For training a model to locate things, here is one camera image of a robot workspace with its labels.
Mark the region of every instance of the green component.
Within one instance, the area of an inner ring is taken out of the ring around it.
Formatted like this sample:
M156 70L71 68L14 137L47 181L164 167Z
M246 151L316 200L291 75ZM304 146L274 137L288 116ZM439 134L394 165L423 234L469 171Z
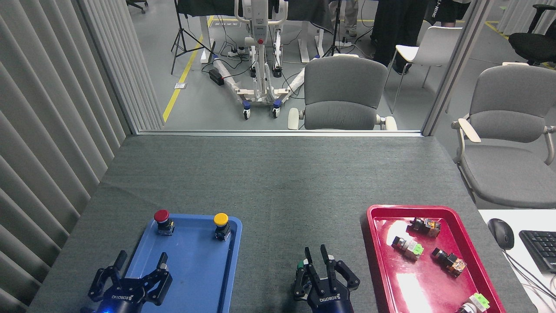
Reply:
M473 294L473 296L475 297L475 299L477 299L477 301L479 301L480 304L485 307L485 309L488 309L490 307L490 305L488 304L490 302L482 294L476 292Z
M413 254L415 255L422 255L423 254L423 246L421 246L420 243L415 245L415 248L413 248Z

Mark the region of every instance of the gray carpet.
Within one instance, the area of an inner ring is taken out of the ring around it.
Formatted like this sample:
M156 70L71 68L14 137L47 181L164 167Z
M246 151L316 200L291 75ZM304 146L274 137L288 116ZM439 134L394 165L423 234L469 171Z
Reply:
M507 312L536 311L433 138L161 135L125 140L30 312L91 306L95 270L133 251L162 208L242 220L231 313L310 312L293 302L290 284L304 247L318 256L322 243L361 279L355 312L377 312L359 222L372 204L452 207ZM317 270L325 276L322 264Z

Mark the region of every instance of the light stand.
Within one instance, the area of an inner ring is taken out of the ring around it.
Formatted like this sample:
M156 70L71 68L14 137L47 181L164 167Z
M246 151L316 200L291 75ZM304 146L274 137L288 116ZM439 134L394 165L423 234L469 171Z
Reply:
M212 54L214 52L214 46L216 44L215 42L213 42L212 47L208 48L202 42L197 40L197 38L195 38L195 36L193 36L187 30L185 30L181 26L180 11L179 11L178 6L177 6L177 0L174 0L174 5L176 6L177 23L180 25L180 29L177 32L176 39L174 40L174 43L172 45L172 49L170 49L170 51L173 51L174 47L176 47L176 51L174 53L174 61L172 63L172 71L170 72L171 75L173 75L173 68L174 68L174 65L176 65L176 59L178 57L180 57L180 56L182 56L182 55L184 55L188 52L191 52L191 51L195 51L195 50L199 50L199 49L207 49L208 51L210 51L210 56L208 57L208 59L210 61L210 58L212 58ZM185 46L185 37L183 36L184 33L187 34L189 37L193 38L201 46L198 47L198 48L193 48L193 49L188 50Z
M336 35L338 34L338 27L340 27L340 8L343 0L337 0L338 6L336 7L336 21L334 22L334 35L332 37L332 46L324 53L324 56L333 56L334 51L340 53L340 48L336 46Z

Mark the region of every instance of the office chair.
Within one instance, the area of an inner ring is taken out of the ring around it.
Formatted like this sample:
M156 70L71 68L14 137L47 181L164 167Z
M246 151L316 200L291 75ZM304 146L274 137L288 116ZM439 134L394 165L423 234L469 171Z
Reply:
M335 54L305 66L305 109L291 108L288 129L397 130L392 116L376 114L386 82L386 67L351 55Z
M431 66L441 66L445 65L450 61L452 52L456 43L458 42L459 35L461 33L461 27L439 27L431 26L426 30L423 40L419 47L396 45L396 51L394 52L394 58L388 66L388 77L392 71L392 66L396 55L400 54L408 63L405 64L402 73L406 73L407 66L409 64L421 64L428 65L429 69L426 72L425 80L421 85L424 88L427 77L429 76ZM394 104L390 107L390 112L394 113L396 107L396 102L398 100L398 94L401 89L401 82L404 80L404 76L401 76L400 85L398 86L398 91L396 92L396 98L394 98Z
M534 66L497 66L479 75L469 117L452 122L459 148L454 162L473 199L514 208L556 207L556 173L548 166L554 160L552 133L544 117L556 103L556 72ZM530 143L544 134L548 157L528 150L501 145L465 145L465 136Z
M145 14L145 10L143 9L143 7L137 4L139 2L144 2L145 6L148 7L147 0L126 0L126 4L128 6L139 8L139 9L141 9L141 13Z
M556 19L550 24L544 35L533 33L543 12L555 10L556 7L546 4L534 4L533 7L537 9L537 12L527 33L513 33L508 37L508 41L515 53L526 59L529 65L556 62Z

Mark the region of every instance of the keyboard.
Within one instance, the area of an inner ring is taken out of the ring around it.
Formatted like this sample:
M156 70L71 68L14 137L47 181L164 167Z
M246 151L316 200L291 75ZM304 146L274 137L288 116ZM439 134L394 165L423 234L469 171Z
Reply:
M520 231L519 238L541 272L556 273L556 232Z

